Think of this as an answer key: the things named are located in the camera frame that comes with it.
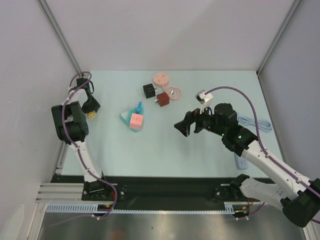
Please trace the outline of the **pink cube adapter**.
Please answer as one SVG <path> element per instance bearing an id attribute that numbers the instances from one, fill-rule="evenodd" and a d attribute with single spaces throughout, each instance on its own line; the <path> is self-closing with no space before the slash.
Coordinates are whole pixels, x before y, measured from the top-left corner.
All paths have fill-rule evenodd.
<path id="1" fill-rule="evenodd" d="M 144 116 L 142 114 L 132 113 L 129 122 L 130 129 L 139 131 L 142 128 L 143 120 Z"/>

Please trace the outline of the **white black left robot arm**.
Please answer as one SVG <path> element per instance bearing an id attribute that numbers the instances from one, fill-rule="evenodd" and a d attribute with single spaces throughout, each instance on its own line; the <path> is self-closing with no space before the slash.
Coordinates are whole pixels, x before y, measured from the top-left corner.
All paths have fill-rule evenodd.
<path id="1" fill-rule="evenodd" d="M 84 182 L 95 183 L 103 176 L 103 171 L 92 159 L 87 147 L 89 135 L 87 118 L 93 118 L 100 109 L 94 98 L 94 85 L 90 77 L 74 77 L 76 86 L 70 86 L 67 99 L 51 108 L 52 118 L 58 138 L 68 145 L 77 156 L 83 170 Z"/>

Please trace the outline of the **dark red cube adapter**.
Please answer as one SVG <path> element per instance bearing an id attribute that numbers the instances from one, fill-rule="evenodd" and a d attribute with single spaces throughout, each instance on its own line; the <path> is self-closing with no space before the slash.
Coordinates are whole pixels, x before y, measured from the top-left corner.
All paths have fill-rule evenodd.
<path id="1" fill-rule="evenodd" d="M 164 107 L 170 103 L 170 98 L 166 92 L 162 92 L 156 95 L 155 103 L 160 107 Z"/>

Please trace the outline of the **yellow plug adapter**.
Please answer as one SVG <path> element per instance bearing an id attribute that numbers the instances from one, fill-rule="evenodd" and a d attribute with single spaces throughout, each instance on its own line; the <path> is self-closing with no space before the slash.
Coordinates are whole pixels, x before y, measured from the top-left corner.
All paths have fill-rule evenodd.
<path id="1" fill-rule="evenodd" d="M 95 111 L 90 111 L 89 113 L 87 113 L 87 117 L 89 119 L 94 119 L 96 117 L 97 113 Z"/>

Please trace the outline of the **teal triangular power strip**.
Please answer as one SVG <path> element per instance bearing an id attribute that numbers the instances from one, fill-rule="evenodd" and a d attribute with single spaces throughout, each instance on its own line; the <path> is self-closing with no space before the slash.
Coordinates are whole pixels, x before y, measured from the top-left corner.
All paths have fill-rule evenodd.
<path id="1" fill-rule="evenodd" d="M 121 114 L 120 114 L 120 118 L 121 118 L 121 120 L 129 127 L 129 125 L 130 125 L 130 119 L 131 119 L 131 115 L 132 115 L 132 113 L 135 113 L 135 110 L 136 110 L 136 108 L 133 108 L 133 109 L 131 109 L 131 110 L 128 110 L 128 111 L 124 111 L 124 112 L 122 112 Z M 130 129 L 130 130 L 132 130 L 133 132 L 135 132 L 135 133 L 138 133 L 140 130 L 133 130 L 133 129 Z"/>

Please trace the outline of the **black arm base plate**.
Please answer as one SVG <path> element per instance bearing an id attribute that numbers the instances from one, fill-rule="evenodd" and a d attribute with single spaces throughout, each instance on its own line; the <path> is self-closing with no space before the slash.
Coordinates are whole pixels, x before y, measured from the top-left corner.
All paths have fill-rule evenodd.
<path id="1" fill-rule="evenodd" d="M 116 210 L 130 211 L 213 211 L 224 203 L 251 205 L 256 200 L 245 197 L 234 185 L 234 177 L 133 177 L 108 176 L 105 180 L 85 183 L 82 176 L 55 175 L 55 184 L 84 184 L 83 201 L 116 200 Z"/>

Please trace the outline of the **blue plug adapter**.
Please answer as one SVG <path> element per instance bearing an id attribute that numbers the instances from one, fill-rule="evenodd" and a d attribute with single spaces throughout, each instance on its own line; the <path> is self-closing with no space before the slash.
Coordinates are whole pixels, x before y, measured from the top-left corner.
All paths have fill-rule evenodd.
<path id="1" fill-rule="evenodd" d="M 143 111 L 143 103 L 140 101 L 135 109 L 136 114 L 142 114 Z"/>

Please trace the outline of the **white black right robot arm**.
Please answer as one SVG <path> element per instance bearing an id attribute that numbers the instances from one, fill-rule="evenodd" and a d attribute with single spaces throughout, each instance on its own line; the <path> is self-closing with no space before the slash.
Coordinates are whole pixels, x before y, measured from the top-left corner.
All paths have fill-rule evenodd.
<path id="1" fill-rule="evenodd" d="M 270 153 L 257 135 L 239 125 L 231 104 L 220 103 L 214 111 L 199 108 L 188 111 L 174 128 L 188 137 L 192 124 L 195 133 L 207 130 L 221 136 L 229 151 L 255 165 L 274 182 L 260 183 L 240 175 L 230 188 L 235 200 L 242 201 L 245 197 L 260 200 L 281 210 L 290 222 L 301 228 L 314 220 L 320 210 L 320 180 L 309 179 Z"/>

